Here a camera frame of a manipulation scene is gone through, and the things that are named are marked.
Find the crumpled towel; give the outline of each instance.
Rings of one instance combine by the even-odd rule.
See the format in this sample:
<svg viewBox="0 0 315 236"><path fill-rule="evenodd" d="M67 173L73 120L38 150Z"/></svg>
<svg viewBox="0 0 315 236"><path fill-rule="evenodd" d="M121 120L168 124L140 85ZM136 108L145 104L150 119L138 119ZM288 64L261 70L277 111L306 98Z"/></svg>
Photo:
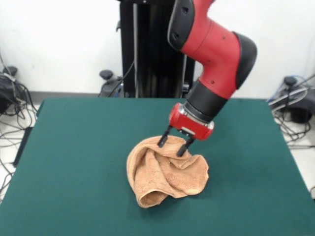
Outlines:
<svg viewBox="0 0 315 236"><path fill-rule="evenodd" d="M182 198L199 194L209 178L209 166L202 155L186 151L182 157L176 156L184 139L168 136L159 148L160 138L143 140L127 159L128 181L143 208L159 205L168 195Z"/></svg>

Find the cable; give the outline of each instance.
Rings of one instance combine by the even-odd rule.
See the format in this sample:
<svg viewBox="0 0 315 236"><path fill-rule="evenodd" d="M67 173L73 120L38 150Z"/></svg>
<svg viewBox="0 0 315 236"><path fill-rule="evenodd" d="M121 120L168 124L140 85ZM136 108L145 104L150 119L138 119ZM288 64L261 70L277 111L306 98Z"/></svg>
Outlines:
<svg viewBox="0 0 315 236"><path fill-rule="evenodd" d="M6 65L5 65L5 63L3 61L3 58L2 58L2 55L1 55L1 48L0 48L0 61L1 61L2 65L3 65L3 67L6 69L6 71L11 75L11 71L8 70L8 67L6 67Z"/></svg>
<svg viewBox="0 0 315 236"><path fill-rule="evenodd" d="M309 87L309 88L304 87L304 88L296 89L296 90L290 92L289 95L286 94L286 95L283 95L283 96L277 98L276 100L273 100L272 102L268 102L268 105L269 105L269 106L270 106L270 105L273 105L273 104L275 104L275 103L277 103L277 102L279 102L279 101L281 101L281 100L287 98L288 96L292 96L292 95L295 95L295 94L297 94L297 93L304 92L304 91L306 91L306 90L314 90L314 89L315 89L315 87Z"/></svg>
<svg viewBox="0 0 315 236"><path fill-rule="evenodd" d="M303 94L301 97L299 97L299 98L297 98L297 99L295 99L294 101L291 101L291 102L288 102L288 101L289 101L289 96L288 96L288 97L287 97L287 100L288 100L288 101L287 101L287 104L285 104L285 105L282 104L282 105L280 105L280 106L277 106L276 108L272 109L272 112L275 112L275 111L280 110L280 109L282 109L282 108L284 108L284 107L287 107L288 105L293 105L293 104L295 104L295 103L297 103L297 102L303 100L303 99L306 97L307 92L308 92L308 90L305 90L304 94Z"/></svg>
<svg viewBox="0 0 315 236"><path fill-rule="evenodd" d="M299 78L299 79L303 80L305 84L309 85L309 83L307 82L307 80L306 80L303 76L300 76L300 75L290 75L290 77Z"/></svg>
<svg viewBox="0 0 315 236"><path fill-rule="evenodd" d="M280 84L280 86L278 87L277 91L274 93L274 95L272 95L272 96L267 100L267 102L271 102L272 99L274 99L275 96L277 96L277 94L279 93L279 91L280 91L280 89L282 88L283 85L284 85L284 82L282 82L282 83Z"/></svg>
<svg viewBox="0 0 315 236"><path fill-rule="evenodd" d="M7 125L7 126L11 126L11 127L13 127L13 128L16 128L16 129L21 129L21 128L19 128L18 126L15 126L15 125L12 125L12 124L8 124L8 123L3 122L3 121L1 121L1 120L0 120L0 123L5 124L5 125Z"/></svg>
<svg viewBox="0 0 315 236"><path fill-rule="evenodd" d="M307 83L307 82L308 82L309 80L311 80L312 78L315 78L315 74L311 75L311 76L310 76L309 78L307 78L305 81L302 81L302 82L298 83L297 85L294 86L294 88L297 88L297 87L299 87L300 85Z"/></svg>
<svg viewBox="0 0 315 236"><path fill-rule="evenodd" d="M132 64L130 65L128 71L126 72L126 74L122 77L122 80L114 87L114 89L110 92L110 94L108 95L108 97L110 97L114 92L115 90L119 87L119 85L122 84L122 82L124 81L124 79L126 78L126 76L129 74L129 72L131 71L132 67L134 66L134 61L132 62ZM102 93L103 91L103 88L106 84L103 84L102 88L101 88L101 91L99 92L98 96L97 97L100 97L100 94Z"/></svg>

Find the towel fold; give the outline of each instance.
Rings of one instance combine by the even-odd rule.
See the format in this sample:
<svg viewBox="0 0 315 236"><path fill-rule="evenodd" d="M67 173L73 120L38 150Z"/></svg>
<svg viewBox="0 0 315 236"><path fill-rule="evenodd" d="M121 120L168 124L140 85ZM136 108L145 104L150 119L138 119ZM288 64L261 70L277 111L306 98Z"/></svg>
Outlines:
<svg viewBox="0 0 315 236"><path fill-rule="evenodd" d="M127 177L143 208L159 205L168 195L182 198L200 193L209 178L209 166L202 155L182 157L176 153L185 140L169 136L162 148L157 146L161 136L143 140L128 156Z"/></svg>

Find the green tabletop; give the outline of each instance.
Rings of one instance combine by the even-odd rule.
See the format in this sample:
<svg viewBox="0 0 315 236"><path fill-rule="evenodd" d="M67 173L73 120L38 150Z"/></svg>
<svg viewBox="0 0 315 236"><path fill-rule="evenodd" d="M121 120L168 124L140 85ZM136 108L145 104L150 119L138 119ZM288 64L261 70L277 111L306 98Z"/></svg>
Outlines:
<svg viewBox="0 0 315 236"><path fill-rule="evenodd" d="M315 204L261 100L229 101L213 135L190 148L210 166L201 194L140 208L126 158L165 130L177 101L46 100L0 206L0 235L315 235Z"/></svg>

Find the black stand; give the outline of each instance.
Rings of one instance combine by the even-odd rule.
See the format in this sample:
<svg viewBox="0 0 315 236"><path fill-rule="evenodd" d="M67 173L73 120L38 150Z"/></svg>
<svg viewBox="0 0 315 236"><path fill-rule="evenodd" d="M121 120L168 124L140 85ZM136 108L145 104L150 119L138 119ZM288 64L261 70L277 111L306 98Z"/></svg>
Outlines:
<svg viewBox="0 0 315 236"><path fill-rule="evenodd" d="M126 97L182 97L192 86L195 61L167 41L173 0L121 1L123 73Z"/></svg>

